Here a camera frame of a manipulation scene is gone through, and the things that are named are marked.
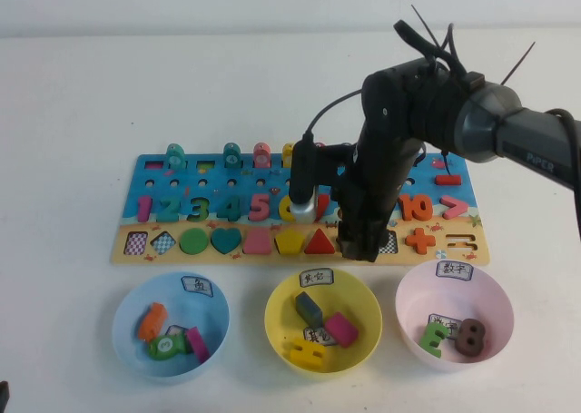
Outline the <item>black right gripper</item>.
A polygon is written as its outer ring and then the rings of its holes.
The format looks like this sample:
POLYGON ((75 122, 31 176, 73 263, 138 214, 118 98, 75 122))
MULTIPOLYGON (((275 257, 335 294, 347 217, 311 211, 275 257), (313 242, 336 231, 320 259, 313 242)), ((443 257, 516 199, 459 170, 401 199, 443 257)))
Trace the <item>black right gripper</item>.
POLYGON ((355 235, 364 235, 362 259, 374 262, 389 242, 386 229, 399 191, 408 177, 422 142, 405 135, 364 129, 359 136, 356 158, 340 179, 338 244, 342 256, 360 259, 355 235))

